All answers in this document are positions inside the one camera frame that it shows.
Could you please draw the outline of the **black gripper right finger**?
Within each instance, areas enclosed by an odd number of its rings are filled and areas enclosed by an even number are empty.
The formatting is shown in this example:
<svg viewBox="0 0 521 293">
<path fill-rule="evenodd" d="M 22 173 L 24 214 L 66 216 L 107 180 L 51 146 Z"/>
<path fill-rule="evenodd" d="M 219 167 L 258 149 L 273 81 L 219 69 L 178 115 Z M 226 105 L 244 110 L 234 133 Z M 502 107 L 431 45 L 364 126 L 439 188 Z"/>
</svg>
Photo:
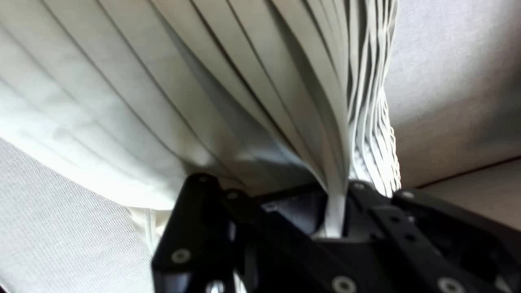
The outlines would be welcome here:
<svg viewBox="0 0 521 293">
<path fill-rule="evenodd" d="M 343 234 L 343 251 L 351 256 L 424 256 L 434 251 L 403 211 L 362 181 L 348 188 Z"/>
</svg>

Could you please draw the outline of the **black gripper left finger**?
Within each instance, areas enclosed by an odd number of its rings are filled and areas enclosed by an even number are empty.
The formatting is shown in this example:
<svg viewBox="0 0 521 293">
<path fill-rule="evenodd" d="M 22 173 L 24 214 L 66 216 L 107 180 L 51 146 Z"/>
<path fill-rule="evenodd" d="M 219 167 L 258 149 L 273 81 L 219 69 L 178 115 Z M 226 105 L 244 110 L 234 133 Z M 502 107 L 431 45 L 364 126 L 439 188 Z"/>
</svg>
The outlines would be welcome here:
<svg viewBox="0 0 521 293">
<path fill-rule="evenodd" d="M 323 224 L 325 195 L 304 185 L 260 198 L 227 190 L 221 196 L 235 238 L 252 256 L 320 256 L 310 235 Z"/>
</svg>

